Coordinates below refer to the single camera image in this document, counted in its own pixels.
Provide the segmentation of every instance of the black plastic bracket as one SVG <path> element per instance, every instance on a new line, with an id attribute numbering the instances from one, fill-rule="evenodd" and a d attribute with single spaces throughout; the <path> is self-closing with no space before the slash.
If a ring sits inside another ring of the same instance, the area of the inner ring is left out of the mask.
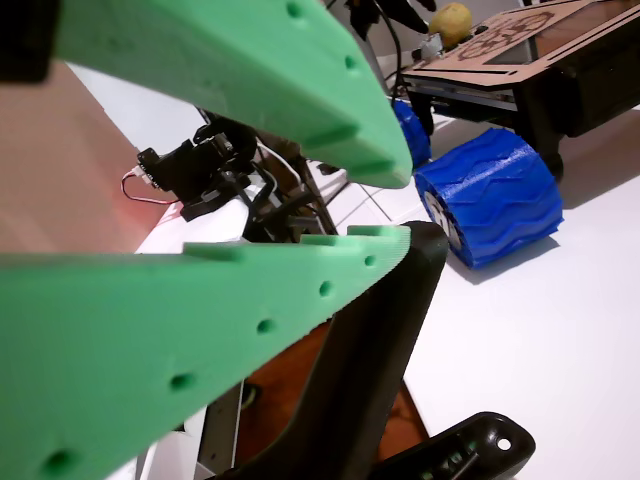
<path id="1" fill-rule="evenodd" d="M 53 52 L 60 0 L 19 0 L 0 15 L 0 82 L 41 82 Z"/>
<path id="2" fill-rule="evenodd" d="M 533 437 L 497 413 L 478 413 L 379 464 L 369 480 L 507 480 L 535 452 Z"/>
<path id="3" fill-rule="evenodd" d="M 386 277 L 336 314 L 282 435 L 224 480 L 364 480 L 447 257 L 433 223 Z"/>

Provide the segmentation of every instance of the white table surface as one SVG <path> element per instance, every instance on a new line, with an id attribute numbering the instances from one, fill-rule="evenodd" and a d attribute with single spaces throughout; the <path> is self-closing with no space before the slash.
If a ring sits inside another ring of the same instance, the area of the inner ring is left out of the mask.
<path id="1" fill-rule="evenodd" d="M 640 111 L 561 153 L 560 230 L 479 272 L 450 259 L 405 381 L 431 435 L 480 411 L 526 428 L 519 480 L 638 479 Z"/>

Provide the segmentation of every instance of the yellow fruit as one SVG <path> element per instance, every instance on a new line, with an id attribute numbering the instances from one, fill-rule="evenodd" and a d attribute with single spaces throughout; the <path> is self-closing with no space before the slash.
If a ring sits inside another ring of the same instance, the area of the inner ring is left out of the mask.
<path id="1" fill-rule="evenodd" d="M 453 47 L 471 33 L 471 12 L 461 3 L 445 5 L 431 19 L 429 31 L 439 33 L 445 47 Z"/>

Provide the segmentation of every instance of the wooden panel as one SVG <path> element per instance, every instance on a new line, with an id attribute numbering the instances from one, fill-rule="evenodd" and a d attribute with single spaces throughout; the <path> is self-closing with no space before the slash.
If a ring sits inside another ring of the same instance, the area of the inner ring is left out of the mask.
<path id="1" fill-rule="evenodd" d="M 260 386 L 261 394 L 257 401 L 240 415 L 236 450 L 238 465 L 246 463 L 264 450 L 287 426 L 322 347 L 328 327 L 328 323 L 320 325 L 247 380 Z M 403 385 L 380 441 L 377 459 L 384 460 L 427 438 L 409 392 Z"/>
<path id="2" fill-rule="evenodd" d="M 0 86 L 0 112 L 0 251 L 133 252 L 165 208 L 122 195 L 137 150 L 67 65 Z"/>
<path id="3" fill-rule="evenodd" d="M 500 13 L 483 22 L 489 27 L 485 32 L 450 51 L 442 59 L 417 63 L 405 75 L 484 87 L 521 82 L 582 48 L 585 42 L 592 42 L 611 28 L 618 28 L 640 16 L 637 0 L 598 2 L 597 9 L 576 13 L 592 3 L 595 2 L 559 0 Z M 572 14 L 576 14 L 575 19 L 571 17 L 563 22 Z M 557 29 L 553 28 L 555 24 L 559 24 Z M 533 58 L 526 65 L 509 64 L 507 61 L 497 64 L 496 57 L 537 34 L 535 43 L 540 59 Z"/>

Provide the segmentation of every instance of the screen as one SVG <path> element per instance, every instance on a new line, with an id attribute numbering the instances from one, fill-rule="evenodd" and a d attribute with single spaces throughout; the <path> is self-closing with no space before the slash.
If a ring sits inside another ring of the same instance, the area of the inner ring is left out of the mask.
<path id="1" fill-rule="evenodd" d="M 640 0 L 590 3 L 485 62 L 485 65 L 528 65 L 639 4 Z"/>

